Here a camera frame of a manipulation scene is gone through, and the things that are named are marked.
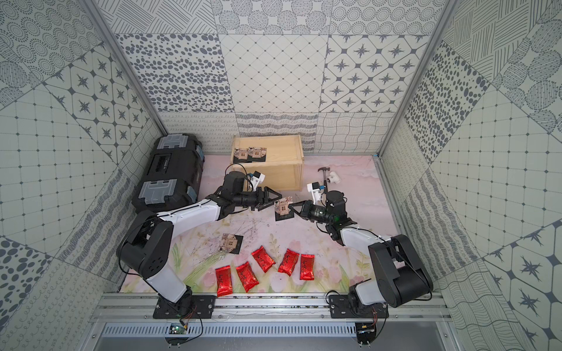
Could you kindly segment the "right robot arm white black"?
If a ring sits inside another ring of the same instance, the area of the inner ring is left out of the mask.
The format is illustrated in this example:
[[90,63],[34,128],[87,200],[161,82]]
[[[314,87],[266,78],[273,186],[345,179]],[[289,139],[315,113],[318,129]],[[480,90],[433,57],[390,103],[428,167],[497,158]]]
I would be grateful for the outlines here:
[[333,190],[327,193],[324,204],[305,200],[288,208],[303,219],[324,225],[330,238],[341,246],[370,257],[375,278],[349,288],[350,307],[355,310],[376,304],[399,307],[432,295],[433,281],[411,240],[405,235],[384,238],[360,228],[348,216],[346,203],[344,194]]

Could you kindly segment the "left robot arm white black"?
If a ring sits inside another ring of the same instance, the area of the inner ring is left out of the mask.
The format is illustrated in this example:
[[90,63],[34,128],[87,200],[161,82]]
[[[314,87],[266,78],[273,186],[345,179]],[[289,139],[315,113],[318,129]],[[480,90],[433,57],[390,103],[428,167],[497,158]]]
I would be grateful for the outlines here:
[[261,211],[282,198],[269,187],[247,191],[247,182],[245,173],[232,171],[225,175],[222,186],[198,203],[160,213],[142,211],[116,249],[118,264],[133,269],[165,302],[189,303],[191,288],[168,264],[172,241],[193,228],[234,214],[238,207]]

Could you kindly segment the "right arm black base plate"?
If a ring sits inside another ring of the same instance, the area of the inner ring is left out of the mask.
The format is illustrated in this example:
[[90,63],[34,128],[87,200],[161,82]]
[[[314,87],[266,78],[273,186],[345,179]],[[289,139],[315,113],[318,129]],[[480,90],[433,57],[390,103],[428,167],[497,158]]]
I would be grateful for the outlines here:
[[330,293],[325,297],[332,319],[384,319],[389,317],[386,303],[364,305],[355,296]]

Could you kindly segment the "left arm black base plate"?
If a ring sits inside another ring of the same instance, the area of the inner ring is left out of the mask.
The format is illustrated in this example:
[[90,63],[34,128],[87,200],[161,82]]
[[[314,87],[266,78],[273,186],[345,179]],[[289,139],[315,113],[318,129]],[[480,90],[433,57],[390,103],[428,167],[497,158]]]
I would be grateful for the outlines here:
[[195,318],[210,319],[215,309],[216,299],[215,295],[189,295],[173,303],[159,295],[153,318],[156,320],[179,320],[193,314]]

